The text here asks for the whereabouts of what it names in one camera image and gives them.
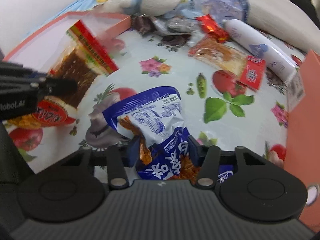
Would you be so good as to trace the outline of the small red foil snack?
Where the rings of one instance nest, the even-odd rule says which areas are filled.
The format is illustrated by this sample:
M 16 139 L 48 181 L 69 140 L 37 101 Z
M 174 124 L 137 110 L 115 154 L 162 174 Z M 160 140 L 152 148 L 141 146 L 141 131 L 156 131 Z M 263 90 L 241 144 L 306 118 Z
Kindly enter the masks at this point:
M 221 28 L 210 14 L 199 16 L 196 18 L 204 33 L 215 38 L 219 43 L 225 43 L 229 40 L 229 34 Z

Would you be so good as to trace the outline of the dark brown snack packet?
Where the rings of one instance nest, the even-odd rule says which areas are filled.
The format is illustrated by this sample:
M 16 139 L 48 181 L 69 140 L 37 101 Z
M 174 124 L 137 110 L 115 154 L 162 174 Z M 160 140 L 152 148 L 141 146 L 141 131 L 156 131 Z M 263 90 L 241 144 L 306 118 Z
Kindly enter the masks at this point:
M 156 28 L 148 16 L 131 16 L 131 27 L 138 31 L 140 35 L 153 33 Z

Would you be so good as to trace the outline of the red brown snack packet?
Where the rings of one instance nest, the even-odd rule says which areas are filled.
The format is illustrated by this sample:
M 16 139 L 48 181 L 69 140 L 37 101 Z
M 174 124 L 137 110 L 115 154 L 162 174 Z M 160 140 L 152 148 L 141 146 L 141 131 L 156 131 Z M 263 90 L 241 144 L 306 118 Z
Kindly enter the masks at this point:
M 93 81 L 99 75 L 109 75 L 118 70 L 106 49 L 81 20 L 66 31 L 62 45 L 45 66 L 49 69 L 36 71 L 46 73 L 47 77 L 75 80 L 77 91 L 61 96 L 44 96 L 37 103 L 35 112 L 5 121 L 25 129 L 72 124 Z

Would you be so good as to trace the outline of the clear black-label snack bag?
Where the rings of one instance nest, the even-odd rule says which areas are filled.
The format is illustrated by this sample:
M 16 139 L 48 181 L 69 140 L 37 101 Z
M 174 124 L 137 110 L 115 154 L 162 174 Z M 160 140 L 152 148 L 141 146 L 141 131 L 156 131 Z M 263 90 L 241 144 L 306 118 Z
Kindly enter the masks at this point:
M 200 31 L 200 26 L 195 20 L 174 17 L 170 19 L 150 16 L 149 19 L 155 27 L 155 33 L 160 36 L 190 35 Z

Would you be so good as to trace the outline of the large orange cardboard box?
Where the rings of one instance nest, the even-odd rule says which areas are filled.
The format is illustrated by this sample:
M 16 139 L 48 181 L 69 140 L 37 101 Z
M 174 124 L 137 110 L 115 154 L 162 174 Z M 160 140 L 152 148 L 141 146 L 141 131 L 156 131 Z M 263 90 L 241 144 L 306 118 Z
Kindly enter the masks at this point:
M 289 112 L 284 168 L 309 189 L 300 220 L 319 231 L 319 55 L 310 51 L 298 73 L 305 94 Z

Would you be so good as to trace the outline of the floral vinyl mat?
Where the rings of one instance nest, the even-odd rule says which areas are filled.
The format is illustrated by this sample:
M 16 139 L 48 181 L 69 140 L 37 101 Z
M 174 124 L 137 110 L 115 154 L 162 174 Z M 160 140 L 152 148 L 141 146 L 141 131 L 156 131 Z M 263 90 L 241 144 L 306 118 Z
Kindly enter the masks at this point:
M 126 145 L 100 121 L 103 107 L 156 86 L 173 86 L 182 98 L 182 114 L 189 133 L 199 143 L 232 150 L 243 145 L 259 155 L 275 151 L 285 158 L 289 114 L 285 86 L 270 70 L 256 92 L 241 88 L 217 67 L 188 55 L 186 45 L 164 44 L 156 35 L 135 30 L 117 39 L 119 70 L 99 76 L 91 84 L 67 126 L 5 128 L 34 172 L 40 172 L 81 146 L 102 151 Z

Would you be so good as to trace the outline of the pale blue snack bag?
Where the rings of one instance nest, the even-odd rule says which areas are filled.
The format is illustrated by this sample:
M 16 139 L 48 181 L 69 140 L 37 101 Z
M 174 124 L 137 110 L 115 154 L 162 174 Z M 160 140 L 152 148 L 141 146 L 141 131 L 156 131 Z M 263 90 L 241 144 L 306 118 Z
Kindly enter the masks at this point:
M 249 2 L 247 0 L 188 0 L 181 7 L 181 14 L 190 19 L 210 15 L 219 25 L 224 20 L 237 19 L 247 22 Z

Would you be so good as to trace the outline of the orange box lid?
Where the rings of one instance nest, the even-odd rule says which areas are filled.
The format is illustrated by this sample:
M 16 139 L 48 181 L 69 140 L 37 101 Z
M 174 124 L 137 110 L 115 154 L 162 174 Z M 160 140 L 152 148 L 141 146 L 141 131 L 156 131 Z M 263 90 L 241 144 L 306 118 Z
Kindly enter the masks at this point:
M 116 13 L 69 11 L 42 26 L 14 48 L 4 61 L 35 70 L 48 70 L 45 63 L 62 45 L 66 31 L 81 20 L 99 41 L 112 39 L 129 29 L 131 17 Z

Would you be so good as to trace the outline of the light blue bedsheet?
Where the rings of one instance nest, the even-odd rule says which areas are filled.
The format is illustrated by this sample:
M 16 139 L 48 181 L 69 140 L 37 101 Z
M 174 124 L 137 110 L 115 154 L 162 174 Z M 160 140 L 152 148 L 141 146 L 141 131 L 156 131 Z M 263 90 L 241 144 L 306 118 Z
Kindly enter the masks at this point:
M 28 36 L 33 34 L 35 31 L 39 30 L 41 27 L 49 23 L 50 21 L 58 18 L 59 16 L 70 12 L 70 11 L 88 11 L 92 10 L 95 6 L 97 6 L 98 3 L 96 0 L 76 0 L 72 2 L 71 4 L 67 5 L 64 7 L 62 10 L 59 12 L 55 13 L 52 17 L 47 18 L 46 20 L 42 20 L 39 24 L 35 25 L 35 27 L 32 27 L 29 29 L 27 33 L 23 35 L 23 37 L 20 39 L 20 41 L 25 40 Z

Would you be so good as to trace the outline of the blue white snack bag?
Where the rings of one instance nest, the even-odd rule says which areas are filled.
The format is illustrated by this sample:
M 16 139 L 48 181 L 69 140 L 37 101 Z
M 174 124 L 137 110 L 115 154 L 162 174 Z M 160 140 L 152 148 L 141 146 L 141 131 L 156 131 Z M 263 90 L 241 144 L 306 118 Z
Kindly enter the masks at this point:
M 209 144 L 190 137 L 175 87 L 154 87 L 125 98 L 103 110 L 103 116 L 119 134 L 138 139 L 127 156 L 140 179 L 196 182 L 206 156 L 200 150 Z

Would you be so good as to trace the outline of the clear red-label snack packet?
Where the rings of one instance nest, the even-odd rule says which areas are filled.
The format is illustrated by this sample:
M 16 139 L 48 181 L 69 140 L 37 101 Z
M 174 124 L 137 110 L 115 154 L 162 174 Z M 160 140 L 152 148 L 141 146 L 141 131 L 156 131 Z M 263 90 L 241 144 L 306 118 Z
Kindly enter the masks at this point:
M 263 59 L 247 55 L 209 36 L 202 38 L 191 47 L 189 56 L 220 68 L 252 90 L 260 89 L 266 68 L 266 62 Z

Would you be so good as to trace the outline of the white spray bottle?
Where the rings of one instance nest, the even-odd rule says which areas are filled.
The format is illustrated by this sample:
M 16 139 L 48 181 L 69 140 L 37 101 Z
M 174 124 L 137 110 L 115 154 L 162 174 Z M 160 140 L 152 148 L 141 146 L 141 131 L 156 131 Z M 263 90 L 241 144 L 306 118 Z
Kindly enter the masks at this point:
M 266 61 L 266 66 L 284 83 L 297 72 L 296 63 L 271 40 L 241 20 L 224 20 L 223 27 L 229 36 L 253 56 Z

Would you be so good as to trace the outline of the grey duvet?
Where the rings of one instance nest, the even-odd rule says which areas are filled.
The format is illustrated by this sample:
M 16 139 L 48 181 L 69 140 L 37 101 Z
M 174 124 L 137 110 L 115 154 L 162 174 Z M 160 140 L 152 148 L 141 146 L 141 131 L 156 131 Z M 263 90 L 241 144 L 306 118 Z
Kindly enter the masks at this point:
M 248 0 L 247 23 L 309 52 L 319 53 L 319 29 L 289 0 Z

